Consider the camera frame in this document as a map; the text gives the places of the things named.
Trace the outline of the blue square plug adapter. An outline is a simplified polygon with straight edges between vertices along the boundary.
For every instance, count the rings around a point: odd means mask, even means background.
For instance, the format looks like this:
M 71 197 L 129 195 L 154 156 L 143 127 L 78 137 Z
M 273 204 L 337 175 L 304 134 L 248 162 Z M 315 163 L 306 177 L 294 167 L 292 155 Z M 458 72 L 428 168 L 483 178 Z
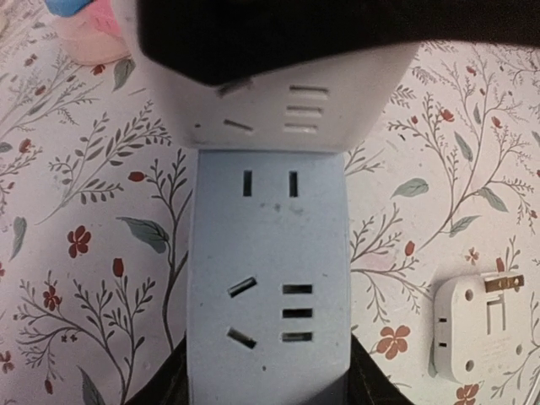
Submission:
M 45 0 L 47 9 L 59 17 L 72 17 L 92 3 L 92 0 Z

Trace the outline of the white plug adapter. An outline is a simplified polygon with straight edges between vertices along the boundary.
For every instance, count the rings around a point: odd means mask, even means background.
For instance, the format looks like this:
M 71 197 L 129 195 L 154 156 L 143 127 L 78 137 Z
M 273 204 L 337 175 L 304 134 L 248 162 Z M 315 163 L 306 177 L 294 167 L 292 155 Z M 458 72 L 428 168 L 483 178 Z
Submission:
M 472 384 L 508 372 L 525 358 L 524 275 L 449 278 L 435 293 L 433 365 L 448 381 Z

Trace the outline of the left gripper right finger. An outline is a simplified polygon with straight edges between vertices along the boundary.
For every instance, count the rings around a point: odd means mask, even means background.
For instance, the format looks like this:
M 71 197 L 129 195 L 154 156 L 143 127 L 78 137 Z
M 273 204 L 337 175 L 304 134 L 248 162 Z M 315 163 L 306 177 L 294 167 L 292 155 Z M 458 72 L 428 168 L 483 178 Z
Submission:
M 413 405 L 384 375 L 359 340 L 351 336 L 348 404 Z

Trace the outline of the pink round power socket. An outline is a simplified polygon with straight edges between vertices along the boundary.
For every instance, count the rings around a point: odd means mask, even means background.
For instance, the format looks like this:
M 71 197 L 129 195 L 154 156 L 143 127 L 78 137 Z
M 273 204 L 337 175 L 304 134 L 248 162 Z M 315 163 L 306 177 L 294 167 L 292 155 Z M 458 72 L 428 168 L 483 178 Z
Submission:
M 92 1 L 72 17 L 54 15 L 51 27 L 62 49 L 79 65 L 107 64 L 130 55 L 111 1 Z

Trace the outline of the floral tablecloth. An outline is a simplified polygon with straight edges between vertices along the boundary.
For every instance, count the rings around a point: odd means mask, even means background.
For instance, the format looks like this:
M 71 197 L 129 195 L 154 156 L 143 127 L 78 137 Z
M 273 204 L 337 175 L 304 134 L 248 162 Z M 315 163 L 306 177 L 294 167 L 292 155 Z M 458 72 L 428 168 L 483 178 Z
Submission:
M 1 401 L 131 398 L 184 331 L 193 152 L 140 132 L 162 118 L 131 61 L 80 67 L 41 1 L 4 1 Z M 417 404 L 539 401 L 539 54 L 421 44 L 374 131 L 343 158 L 351 325 Z M 471 384 L 428 361 L 443 273 L 521 271 L 516 365 Z

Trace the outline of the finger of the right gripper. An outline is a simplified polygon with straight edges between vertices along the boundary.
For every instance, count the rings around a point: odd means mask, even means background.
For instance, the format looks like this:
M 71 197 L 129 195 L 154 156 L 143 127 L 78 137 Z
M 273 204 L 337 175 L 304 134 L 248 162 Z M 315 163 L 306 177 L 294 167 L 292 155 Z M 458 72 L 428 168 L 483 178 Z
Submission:
M 539 43 L 536 1 L 140 1 L 143 53 L 209 86 L 402 43 Z

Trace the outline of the light blue power strip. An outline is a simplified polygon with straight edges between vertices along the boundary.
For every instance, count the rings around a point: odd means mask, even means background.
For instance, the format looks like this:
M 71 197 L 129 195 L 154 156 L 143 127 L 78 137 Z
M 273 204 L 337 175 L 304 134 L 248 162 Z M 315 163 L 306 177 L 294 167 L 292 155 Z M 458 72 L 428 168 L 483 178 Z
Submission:
M 201 152 L 191 238 L 191 403 L 345 403 L 343 157 Z

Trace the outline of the white cube socket adapter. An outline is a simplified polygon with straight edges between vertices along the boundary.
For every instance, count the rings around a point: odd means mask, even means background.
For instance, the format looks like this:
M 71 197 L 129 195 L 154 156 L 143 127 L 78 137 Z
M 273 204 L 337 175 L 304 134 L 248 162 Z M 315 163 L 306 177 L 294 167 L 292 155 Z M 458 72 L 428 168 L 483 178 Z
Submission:
M 370 133 L 419 44 L 344 54 L 243 78 L 198 84 L 131 41 L 166 128 L 191 149 L 344 152 Z

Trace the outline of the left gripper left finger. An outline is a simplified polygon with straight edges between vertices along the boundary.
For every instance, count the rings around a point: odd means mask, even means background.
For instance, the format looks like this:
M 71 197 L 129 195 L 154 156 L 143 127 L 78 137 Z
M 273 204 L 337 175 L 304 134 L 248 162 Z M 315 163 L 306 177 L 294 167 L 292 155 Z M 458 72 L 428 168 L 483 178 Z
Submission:
M 126 405 L 189 405 L 186 337 Z

